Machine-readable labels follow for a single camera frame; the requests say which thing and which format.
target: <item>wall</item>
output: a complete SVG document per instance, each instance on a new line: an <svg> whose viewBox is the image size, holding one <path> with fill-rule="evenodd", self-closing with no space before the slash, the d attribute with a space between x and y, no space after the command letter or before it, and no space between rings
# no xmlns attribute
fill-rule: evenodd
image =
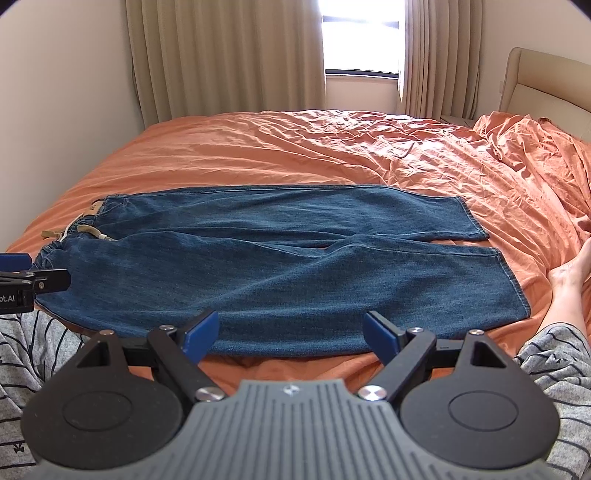
<svg viewBox="0 0 591 480"><path fill-rule="evenodd" d="M476 118L499 108L513 47L591 64L591 21L569 0L484 0L483 13Z"/></svg>
<svg viewBox="0 0 591 480"><path fill-rule="evenodd" d="M20 0L0 17L0 251L143 130L124 0Z"/></svg>
<svg viewBox="0 0 591 480"><path fill-rule="evenodd" d="M328 109L398 113L398 81L375 77L327 75Z"/></svg>

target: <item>leg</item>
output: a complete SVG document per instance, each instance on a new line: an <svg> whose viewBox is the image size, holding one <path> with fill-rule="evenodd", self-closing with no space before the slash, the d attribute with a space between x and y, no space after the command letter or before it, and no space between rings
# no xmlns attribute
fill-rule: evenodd
<svg viewBox="0 0 591 480"><path fill-rule="evenodd" d="M568 323L587 336L583 315L583 283L591 274L591 239L570 262L550 270L552 303L538 331L553 323Z"/></svg>

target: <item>wrinkled sheet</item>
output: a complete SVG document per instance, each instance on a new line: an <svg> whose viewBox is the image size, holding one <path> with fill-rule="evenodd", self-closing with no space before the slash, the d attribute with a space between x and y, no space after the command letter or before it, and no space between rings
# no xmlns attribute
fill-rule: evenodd
<svg viewBox="0 0 591 480"><path fill-rule="evenodd" d="M94 200L112 193L374 183L427 195L461 195L491 238L453 243L499 248L531 303L531 318L490 332L513 355L550 305L548 270L570 260L590 235L590 165L591 145L544 119L499 112L482 117L474 130L373 112L185 117L148 128L110 155L40 215L9 251L35 256L45 242L42 230L65 227ZM589 288L584 304L590 312ZM371 353L289 360L208 356L200 366L231 393L243 378L340 377L354 390L379 362Z"/></svg>

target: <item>jeans pant leg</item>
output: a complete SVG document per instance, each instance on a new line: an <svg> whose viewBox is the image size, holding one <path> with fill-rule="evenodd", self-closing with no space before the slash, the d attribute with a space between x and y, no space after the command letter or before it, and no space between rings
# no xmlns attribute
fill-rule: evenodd
<svg viewBox="0 0 591 480"><path fill-rule="evenodd" d="M92 224L118 239L175 231L327 247L357 233L418 241L488 238L460 197L376 185L197 187L105 199Z"/></svg>
<svg viewBox="0 0 591 480"><path fill-rule="evenodd" d="M38 298L70 322L139 336L211 307L222 321L212 352L230 355L365 352L368 310L445 338L530 314L497 249L388 235L354 234L328 248L175 231L116 242L73 235L44 247L37 266L70 270L69 290Z"/></svg>

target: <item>window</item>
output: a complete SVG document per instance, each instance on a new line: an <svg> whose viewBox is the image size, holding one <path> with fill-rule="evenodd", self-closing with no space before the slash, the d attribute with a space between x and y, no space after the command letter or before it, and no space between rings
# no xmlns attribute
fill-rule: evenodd
<svg viewBox="0 0 591 480"><path fill-rule="evenodd" d="M398 77L404 0L319 0L326 73Z"/></svg>

